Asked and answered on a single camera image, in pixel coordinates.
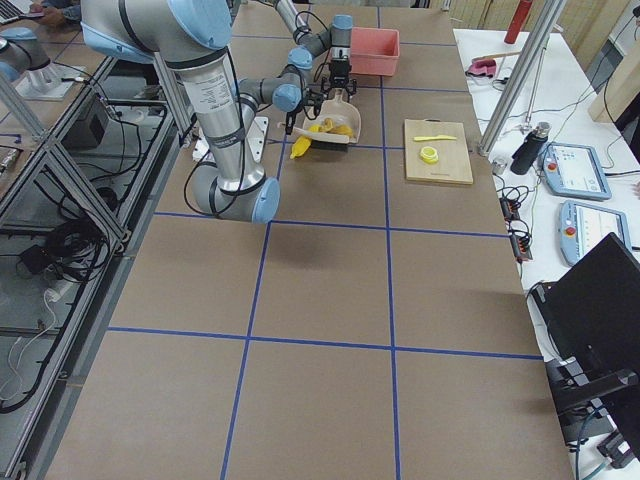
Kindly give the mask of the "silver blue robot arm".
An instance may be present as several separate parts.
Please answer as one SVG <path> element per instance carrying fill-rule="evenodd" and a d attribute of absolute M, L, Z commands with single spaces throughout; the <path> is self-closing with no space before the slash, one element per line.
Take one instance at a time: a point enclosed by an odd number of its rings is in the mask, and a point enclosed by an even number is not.
<path fill-rule="evenodd" d="M 311 11 L 299 12 L 292 1 L 269 1 L 291 32 L 294 42 L 306 48 L 314 59 L 325 56 L 316 66 L 313 82 L 323 94 L 341 90 L 351 99 L 357 81 L 351 77 L 351 37 L 353 19 L 336 15 L 329 26 Z"/>
<path fill-rule="evenodd" d="M 182 81 L 212 154 L 194 171 L 199 211 L 219 219 L 268 223 L 280 201 L 247 135 L 257 109 L 274 105 L 293 121 L 309 103 L 314 59 L 331 34 L 313 32 L 290 1 L 274 1 L 296 43 L 276 77 L 238 78 L 229 51 L 237 1 L 85 1 L 81 26 L 90 48 L 114 58 L 150 63 L 160 57 Z"/>

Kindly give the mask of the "person's hand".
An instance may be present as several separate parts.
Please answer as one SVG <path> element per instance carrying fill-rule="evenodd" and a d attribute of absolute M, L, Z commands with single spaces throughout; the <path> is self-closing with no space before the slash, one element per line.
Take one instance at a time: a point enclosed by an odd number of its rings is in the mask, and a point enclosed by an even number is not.
<path fill-rule="evenodd" d="M 39 14 L 39 17 L 37 17 L 35 21 L 40 25 L 58 28 L 66 24 L 66 18 L 62 10 L 56 7 L 32 3 L 29 7 L 29 12 Z"/>

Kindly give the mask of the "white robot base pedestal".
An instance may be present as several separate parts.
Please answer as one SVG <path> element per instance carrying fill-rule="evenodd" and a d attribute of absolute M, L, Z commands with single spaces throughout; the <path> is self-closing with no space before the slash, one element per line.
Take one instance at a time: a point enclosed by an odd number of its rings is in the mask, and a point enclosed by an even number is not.
<path fill-rule="evenodd" d="M 253 119 L 249 128 L 249 133 L 246 136 L 251 155 L 257 163 L 262 161 L 268 128 L 269 119 L 266 116 L 256 116 Z M 194 162 L 199 162 L 202 159 L 207 161 L 213 160 L 213 156 L 209 153 L 208 143 L 204 137 L 201 127 L 197 130 L 197 141 L 192 152 L 192 159 Z"/>

